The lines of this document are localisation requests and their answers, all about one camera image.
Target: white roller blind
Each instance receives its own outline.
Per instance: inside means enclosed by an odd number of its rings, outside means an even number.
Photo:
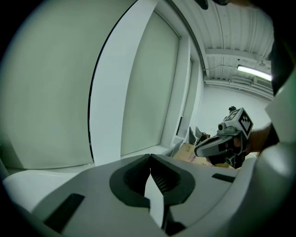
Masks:
[[[6,166],[93,162],[87,127],[93,71],[108,34],[134,2],[45,1],[25,21],[0,72],[1,159]]]
[[[170,100],[179,38],[153,13],[142,36],[126,96],[121,155],[160,143]]]

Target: black rubber pad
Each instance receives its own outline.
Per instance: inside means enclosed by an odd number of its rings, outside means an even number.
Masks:
[[[60,233],[71,219],[76,209],[83,201],[84,196],[72,193],[44,222],[48,227]]]

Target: cable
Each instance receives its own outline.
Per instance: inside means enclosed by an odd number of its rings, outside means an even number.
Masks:
[[[237,68],[237,67],[235,67],[235,66],[229,66],[229,65],[223,65],[223,64],[220,64],[220,65],[217,65],[217,66],[213,67],[212,69],[215,69],[215,68],[217,68],[217,67],[219,67],[219,66]]]

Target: ceiling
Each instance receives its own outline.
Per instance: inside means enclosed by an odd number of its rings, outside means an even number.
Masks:
[[[269,81],[236,69],[244,65],[271,73],[267,58],[273,44],[273,26],[263,11],[233,4],[220,6],[210,0],[205,11],[194,0],[173,2],[197,38],[206,69],[214,68],[206,70],[207,84],[272,100]]]

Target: fluorescent light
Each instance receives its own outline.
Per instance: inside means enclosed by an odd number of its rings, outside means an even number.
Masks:
[[[241,72],[247,72],[247,73],[262,77],[262,78],[267,79],[269,81],[272,80],[271,75],[269,75],[269,74],[267,74],[265,72],[258,71],[256,69],[252,69],[252,68],[248,68],[248,67],[245,67],[245,66],[238,65],[237,70],[241,71]]]

